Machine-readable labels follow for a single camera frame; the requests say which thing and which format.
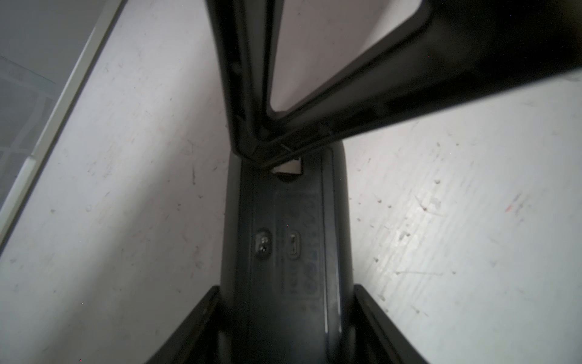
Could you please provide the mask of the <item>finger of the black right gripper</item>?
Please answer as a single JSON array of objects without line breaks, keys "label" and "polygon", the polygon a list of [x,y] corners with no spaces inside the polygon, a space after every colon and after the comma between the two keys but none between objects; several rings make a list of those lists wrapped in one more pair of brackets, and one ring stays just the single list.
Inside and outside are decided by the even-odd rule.
[{"label": "finger of the black right gripper", "polygon": [[282,1],[208,1],[230,145],[256,166],[284,161],[270,106]]},{"label": "finger of the black right gripper", "polygon": [[268,8],[261,117],[263,168],[333,141],[581,66],[579,1],[423,1],[329,81],[275,112],[271,92],[282,4]]}]

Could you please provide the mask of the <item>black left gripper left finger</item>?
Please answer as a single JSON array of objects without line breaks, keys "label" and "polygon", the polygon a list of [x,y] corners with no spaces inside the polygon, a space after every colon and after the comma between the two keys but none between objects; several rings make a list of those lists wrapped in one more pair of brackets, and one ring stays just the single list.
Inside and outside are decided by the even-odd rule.
[{"label": "black left gripper left finger", "polygon": [[219,286],[215,285],[146,363],[217,363],[221,324],[219,299]]}]

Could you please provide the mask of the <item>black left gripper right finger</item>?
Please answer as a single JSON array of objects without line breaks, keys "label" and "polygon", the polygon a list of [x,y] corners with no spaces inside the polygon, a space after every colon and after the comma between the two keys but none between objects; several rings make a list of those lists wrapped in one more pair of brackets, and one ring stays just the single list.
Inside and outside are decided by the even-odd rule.
[{"label": "black left gripper right finger", "polygon": [[362,285],[355,285],[355,363],[428,364]]}]

